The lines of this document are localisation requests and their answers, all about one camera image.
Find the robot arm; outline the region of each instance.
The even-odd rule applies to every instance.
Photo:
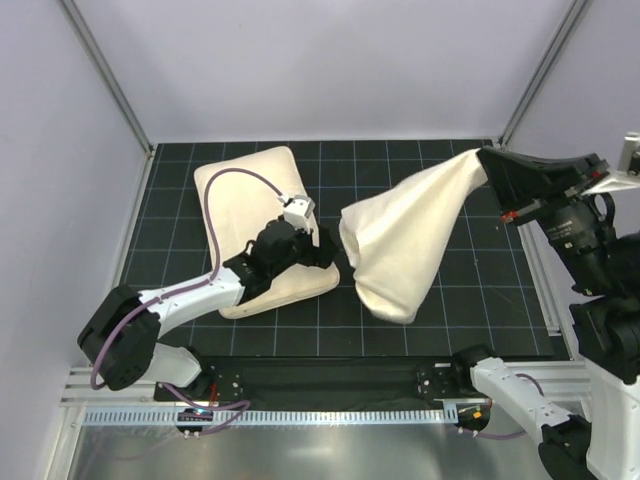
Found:
[[[453,361],[461,388],[499,402],[538,445],[554,479],[640,479],[640,233],[617,238],[608,193],[640,187],[639,140],[626,139],[626,172],[609,172],[595,154],[553,161],[490,147],[477,154],[503,221],[538,221],[573,290],[595,297],[570,306],[591,377],[592,424],[545,400],[486,349],[468,349]]]
[[[96,362],[108,337],[127,315],[139,313],[108,348],[100,375],[112,390],[142,378],[170,383],[197,398],[212,384],[209,366],[193,349],[157,343],[165,333],[205,313],[252,300],[294,264],[328,268],[337,252],[328,230],[319,227],[313,245],[310,224],[313,201],[305,196],[280,197],[283,215],[267,224],[245,250],[208,273],[177,285],[135,292],[114,288],[78,337],[78,345]]]

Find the folded cloth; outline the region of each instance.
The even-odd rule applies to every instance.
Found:
[[[438,272],[465,198],[487,181],[469,150],[342,210],[340,237],[371,313],[411,323]]]
[[[290,196],[306,195],[291,150],[277,147],[225,162],[196,169],[194,173],[200,205],[209,179],[219,170],[238,167],[259,173],[281,192]],[[282,203],[273,190],[242,173],[218,177],[209,191],[209,211],[220,245],[222,261],[244,250],[248,240],[255,240],[267,222],[282,215]],[[318,226],[312,219],[313,241],[318,245]],[[215,253],[207,231],[211,262]],[[242,318],[325,293],[338,285],[340,273],[335,264],[325,269],[294,265],[273,280],[271,288],[253,300],[237,307],[220,309],[225,318]]]

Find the wall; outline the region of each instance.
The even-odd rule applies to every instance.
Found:
[[[77,0],[153,142],[502,133],[569,0]]]
[[[640,129],[640,62],[633,48],[638,22],[636,0],[593,2],[509,148],[549,157],[596,152],[616,167],[625,133]],[[618,234],[638,231],[640,190],[614,198]],[[541,248],[553,258],[541,237]],[[564,267],[557,261],[550,266],[563,305],[583,302],[568,290],[573,282]]]
[[[42,478],[144,156],[53,0],[0,2],[0,478]]]

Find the black tiled surface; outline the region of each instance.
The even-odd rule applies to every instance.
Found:
[[[341,141],[176,144],[160,146],[136,224],[123,281],[169,285],[211,268],[193,171],[210,162],[288,145],[320,223],[339,239],[340,210],[385,192],[407,176],[482,141]],[[516,228],[504,228],[490,188],[467,199],[439,275],[407,326],[377,318],[356,295],[344,252],[340,285],[253,317],[209,313],[163,337],[205,355],[448,355],[486,342],[501,355],[553,355]]]

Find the beige fabric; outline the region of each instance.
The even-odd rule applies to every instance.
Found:
[[[340,236],[360,300],[378,318],[413,322],[467,196],[487,181],[469,150],[342,210]]]
[[[306,195],[291,150],[277,147],[198,168],[194,178],[201,206],[204,205],[207,181],[217,171],[228,167],[245,168],[259,173],[288,195]],[[247,241],[255,239],[268,221],[282,215],[282,204],[273,191],[259,180],[242,173],[229,173],[214,181],[209,194],[209,208],[223,260],[244,250]],[[313,227],[314,244],[317,245],[315,218]],[[207,236],[213,262],[215,259],[209,232]],[[245,304],[221,309],[220,314],[225,318],[255,315],[325,293],[336,287],[339,280],[340,274],[335,265],[326,270],[294,265],[273,281],[269,291]]]

